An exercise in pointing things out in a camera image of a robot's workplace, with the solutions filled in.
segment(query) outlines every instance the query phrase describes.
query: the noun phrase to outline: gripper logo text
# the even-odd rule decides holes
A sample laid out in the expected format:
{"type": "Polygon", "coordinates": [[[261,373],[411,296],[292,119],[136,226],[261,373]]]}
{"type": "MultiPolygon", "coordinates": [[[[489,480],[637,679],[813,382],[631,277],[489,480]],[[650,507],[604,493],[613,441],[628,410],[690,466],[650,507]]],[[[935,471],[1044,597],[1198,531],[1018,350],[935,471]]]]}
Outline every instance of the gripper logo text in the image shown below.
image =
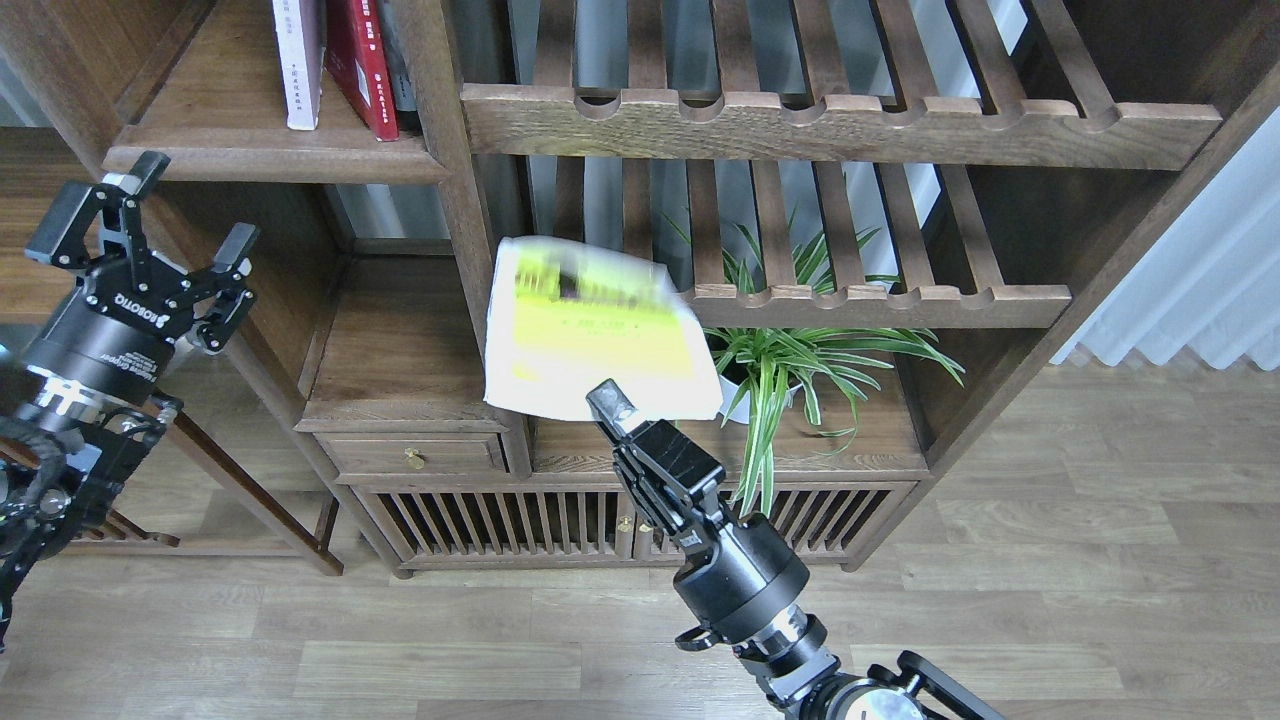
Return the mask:
{"type": "Polygon", "coordinates": [[[157,329],[163,329],[164,324],[169,322],[169,315],[156,315],[152,310],[143,307],[142,304],[129,300],[119,292],[115,293],[115,304],[143,320],[155,324],[157,329]]]}

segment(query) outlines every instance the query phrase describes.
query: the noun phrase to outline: paper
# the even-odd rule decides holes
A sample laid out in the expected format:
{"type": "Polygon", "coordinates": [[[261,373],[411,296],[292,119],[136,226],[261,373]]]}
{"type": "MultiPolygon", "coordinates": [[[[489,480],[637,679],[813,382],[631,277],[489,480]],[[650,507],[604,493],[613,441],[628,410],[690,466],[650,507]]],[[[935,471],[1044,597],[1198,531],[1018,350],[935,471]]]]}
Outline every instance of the paper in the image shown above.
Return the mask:
{"type": "Polygon", "coordinates": [[[722,400],[698,318],[663,266],[553,237],[503,240],[485,401],[590,420],[586,393],[609,378],[654,419],[710,419],[722,400]]]}

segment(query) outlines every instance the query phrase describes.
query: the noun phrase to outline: white pot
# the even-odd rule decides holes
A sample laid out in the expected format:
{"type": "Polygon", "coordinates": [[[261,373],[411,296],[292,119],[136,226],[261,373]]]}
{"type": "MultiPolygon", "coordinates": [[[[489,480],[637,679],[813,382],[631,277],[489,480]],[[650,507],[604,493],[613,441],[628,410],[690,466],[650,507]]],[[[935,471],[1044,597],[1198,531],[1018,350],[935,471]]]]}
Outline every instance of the white pot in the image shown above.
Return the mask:
{"type": "MultiPolygon", "coordinates": [[[[722,397],[721,415],[724,415],[726,418],[728,418],[735,423],[746,425],[748,423],[751,421],[751,391],[748,391],[746,395],[742,396],[742,401],[739,402],[737,407],[733,409],[733,413],[730,413],[728,406],[731,402],[733,402],[733,397],[737,396],[737,388],[742,386],[735,383],[731,379],[727,379],[724,375],[719,375],[719,380],[721,380],[721,397],[722,397]]],[[[796,392],[799,392],[800,388],[801,388],[800,383],[796,383],[791,386],[790,389],[787,389],[787,407],[791,407],[791,401],[795,400],[796,392]]]]}

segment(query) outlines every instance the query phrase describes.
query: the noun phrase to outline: book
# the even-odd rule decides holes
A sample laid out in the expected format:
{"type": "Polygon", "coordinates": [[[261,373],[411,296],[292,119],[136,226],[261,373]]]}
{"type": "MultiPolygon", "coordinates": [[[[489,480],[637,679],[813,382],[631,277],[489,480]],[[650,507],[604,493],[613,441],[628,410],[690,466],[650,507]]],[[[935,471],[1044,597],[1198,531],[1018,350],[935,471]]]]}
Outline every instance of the book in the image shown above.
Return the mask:
{"type": "Polygon", "coordinates": [[[607,379],[650,419],[708,420],[722,401],[664,266],[554,237],[498,246],[484,356],[485,402],[527,415],[591,420],[586,393],[607,379]]]}
{"type": "Polygon", "coordinates": [[[289,129],[316,129],[320,122],[320,1],[271,1],[289,129]]]}
{"type": "Polygon", "coordinates": [[[374,137],[399,137],[375,0],[329,0],[325,69],[374,137]]]}
{"type": "Polygon", "coordinates": [[[392,99],[396,102],[396,122],[401,129],[421,131],[417,118],[417,97],[413,95],[413,82],[408,77],[408,63],[404,61],[404,46],[396,23],[396,9],[390,0],[378,0],[378,22],[381,23],[383,49],[387,55],[387,72],[392,78],[392,99]]]}

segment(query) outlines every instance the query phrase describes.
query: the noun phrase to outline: red book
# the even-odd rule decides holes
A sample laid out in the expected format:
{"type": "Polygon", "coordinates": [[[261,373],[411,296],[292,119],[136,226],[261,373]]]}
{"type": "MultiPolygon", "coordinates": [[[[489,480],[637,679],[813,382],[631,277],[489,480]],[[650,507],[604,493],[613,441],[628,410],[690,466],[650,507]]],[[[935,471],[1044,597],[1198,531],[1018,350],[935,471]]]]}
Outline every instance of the red book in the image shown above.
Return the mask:
{"type": "Polygon", "coordinates": [[[396,102],[375,0],[329,0],[324,65],[378,140],[396,140],[396,102]]]}

